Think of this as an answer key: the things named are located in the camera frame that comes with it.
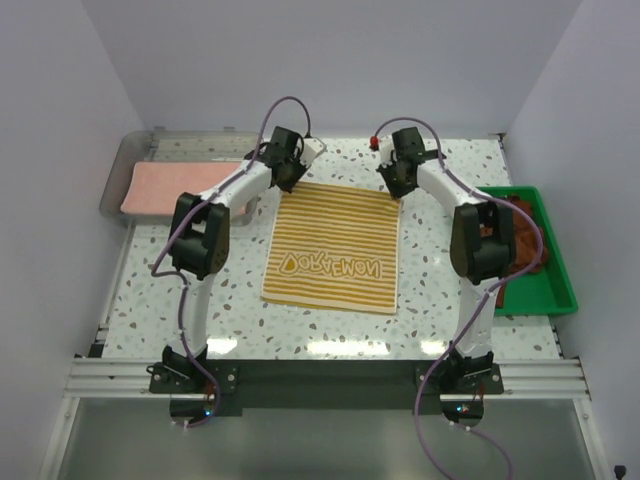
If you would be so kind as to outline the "yellow white striped towel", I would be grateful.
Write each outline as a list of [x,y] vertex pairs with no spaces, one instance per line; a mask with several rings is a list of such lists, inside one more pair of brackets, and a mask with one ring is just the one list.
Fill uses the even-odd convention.
[[313,182],[283,193],[261,297],[311,308],[397,310],[402,202],[388,193]]

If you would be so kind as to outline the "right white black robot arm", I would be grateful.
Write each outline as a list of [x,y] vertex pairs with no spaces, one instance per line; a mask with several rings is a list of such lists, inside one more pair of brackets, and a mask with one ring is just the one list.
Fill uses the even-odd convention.
[[377,171],[394,199],[423,190],[452,219],[449,258],[461,284],[459,321],[447,353],[427,382],[439,393],[476,389],[494,367],[496,284],[506,278],[516,258],[512,211],[453,173],[439,148],[426,149],[415,127],[387,139],[374,135],[370,149],[380,155]]

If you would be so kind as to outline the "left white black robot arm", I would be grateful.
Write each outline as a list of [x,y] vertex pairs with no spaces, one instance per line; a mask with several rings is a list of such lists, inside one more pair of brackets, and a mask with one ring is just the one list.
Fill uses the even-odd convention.
[[277,127],[269,141],[259,144],[221,182],[199,194],[184,192],[178,197],[170,235],[152,275],[176,275],[182,282],[178,339],[164,348],[161,364],[185,392],[197,392],[214,381],[204,365],[206,317],[215,276],[230,252],[231,216],[273,187],[292,192],[325,151],[319,139]]

